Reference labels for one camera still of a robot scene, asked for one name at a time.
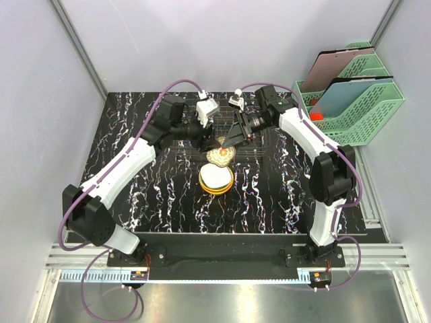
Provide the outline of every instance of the black marble table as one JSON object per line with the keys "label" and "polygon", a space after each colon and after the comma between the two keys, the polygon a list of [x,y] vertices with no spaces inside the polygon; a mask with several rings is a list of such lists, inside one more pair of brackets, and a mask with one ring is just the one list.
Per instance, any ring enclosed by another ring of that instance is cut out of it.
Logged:
{"label": "black marble table", "polygon": [[[176,95],[195,109],[197,93]],[[222,109],[214,119],[217,136],[225,135],[232,124],[230,95],[213,94]],[[157,96],[108,95],[82,182],[97,174],[137,134]],[[248,110],[258,107],[253,93],[246,98]],[[207,194],[199,185],[199,170],[206,163],[205,154],[197,153],[189,142],[176,142],[126,185],[113,203],[112,216],[127,229],[146,232],[305,234],[311,228],[311,163],[289,135],[267,129],[252,145],[238,149],[230,164],[234,185],[222,196]],[[366,233],[359,207],[343,210],[338,230]]]}

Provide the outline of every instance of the yellow bowl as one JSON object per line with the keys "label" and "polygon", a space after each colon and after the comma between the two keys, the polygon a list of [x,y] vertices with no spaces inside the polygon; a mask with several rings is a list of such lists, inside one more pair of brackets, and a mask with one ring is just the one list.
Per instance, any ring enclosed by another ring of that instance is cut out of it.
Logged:
{"label": "yellow bowl", "polygon": [[199,173],[199,183],[205,192],[208,192],[209,194],[212,194],[212,195],[222,195],[222,194],[228,192],[234,184],[234,179],[235,179],[234,173],[232,172],[232,170],[230,168],[229,168],[229,172],[230,172],[230,175],[232,177],[232,180],[230,181],[230,183],[227,186],[216,188],[216,189],[209,188],[208,186],[205,185],[204,181],[202,180],[202,176],[200,173]]}

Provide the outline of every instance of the red object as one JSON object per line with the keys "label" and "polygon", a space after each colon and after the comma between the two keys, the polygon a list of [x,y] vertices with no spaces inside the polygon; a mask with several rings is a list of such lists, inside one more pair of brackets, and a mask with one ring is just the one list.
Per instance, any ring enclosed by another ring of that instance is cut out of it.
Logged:
{"label": "red object", "polygon": [[321,113],[310,113],[310,120],[311,121],[323,120],[323,115]]}
{"label": "red object", "polygon": [[315,106],[318,101],[319,101],[319,99],[311,99],[310,100],[310,105],[311,106]]}

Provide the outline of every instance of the gray wall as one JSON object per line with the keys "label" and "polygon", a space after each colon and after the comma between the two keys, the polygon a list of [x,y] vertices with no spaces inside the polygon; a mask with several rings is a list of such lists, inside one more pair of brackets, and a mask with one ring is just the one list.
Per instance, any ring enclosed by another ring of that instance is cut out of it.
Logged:
{"label": "gray wall", "polygon": [[0,321],[25,322],[102,100],[47,0],[0,1]]}
{"label": "gray wall", "polygon": [[292,85],[321,50],[369,40],[390,0],[62,2],[106,88],[140,92]]}
{"label": "gray wall", "polygon": [[394,242],[402,242],[431,317],[431,1],[404,1],[377,53],[406,97],[363,148]]}

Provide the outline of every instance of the stainless steel floor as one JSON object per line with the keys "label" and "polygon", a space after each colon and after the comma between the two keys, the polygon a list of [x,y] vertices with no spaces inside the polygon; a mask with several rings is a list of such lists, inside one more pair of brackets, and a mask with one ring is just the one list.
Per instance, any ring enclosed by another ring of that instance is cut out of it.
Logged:
{"label": "stainless steel floor", "polygon": [[[334,273],[335,283],[347,273]],[[134,304],[124,290],[99,296],[113,284],[88,283],[90,308],[105,319],[127,315]],[[359,272],[347,287],[330,292],[292,291],[271,285],[152,285],[138,289],[141,306],[130,322],[274,323],[274,322],[407,322],[389,273]],[[97,322],[82,307],[79,283],[59,283],[50,323]]]}

